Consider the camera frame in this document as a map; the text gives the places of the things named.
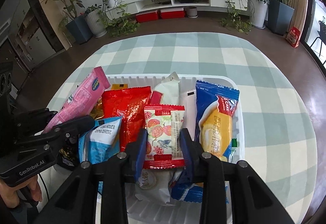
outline blue oval logo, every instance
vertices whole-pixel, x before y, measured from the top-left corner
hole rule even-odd
[[[99,83],[99,81],[98,81],[98,78],[96,78],[96,79],[93,81],[93,84],[92,84],[92,90],[96,90],[99,86],[100,86],[100,83]]]

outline black chair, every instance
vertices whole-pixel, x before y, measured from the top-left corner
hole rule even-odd
[[[319,25],[320,25],[320,31],[317,31],[319,36],[316,37],[316,39],[314,40],[314,42],[312,43],[310,48],[313,46],[313,44],[319,38],[322,41],[321,44],[320,44],[320,51],[319,51],[319,56],[320,56],[321,53],[322,53],[322,45],[323,45],[323,43],[326,44],[326,25],[322,21],[319,21]]]

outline tall blue-gray planter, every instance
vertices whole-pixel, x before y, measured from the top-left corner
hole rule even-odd
[[[66,25],[69,33],[76,39],[78,44],[86,43],[92,38],[93,33],[89,29],[85,17],[83,15],[78,16]]]
[[[267,28],[273,33],[284,35],[289,28],[294,8],[278,0],[269,0]]]

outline red bag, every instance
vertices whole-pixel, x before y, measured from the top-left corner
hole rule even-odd
[[[102,94],[104,118],[122,116],[120,151],[136,141],[139,130],[145,127],[144,106],[150,96],[150,86],[108,90]]]
[[[287,33],[285,39],[290,43],[292,47],[297,48],[299,45],[299,37],[300,31],[293,26],[291,30]]]
[[[148,132],[144,169],[184,167],[178,137],[185,107],[147,105],[144,108]]]

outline checkered tablecloth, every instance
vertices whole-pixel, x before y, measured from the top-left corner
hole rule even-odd
[[[316,182],[316,136],[302,99],[250,42],[220,33],[145,35],[107,44],[65,81],[48,107],[59,110],[90,71],[226,76],[240,90],[245,159],[300,223]]]

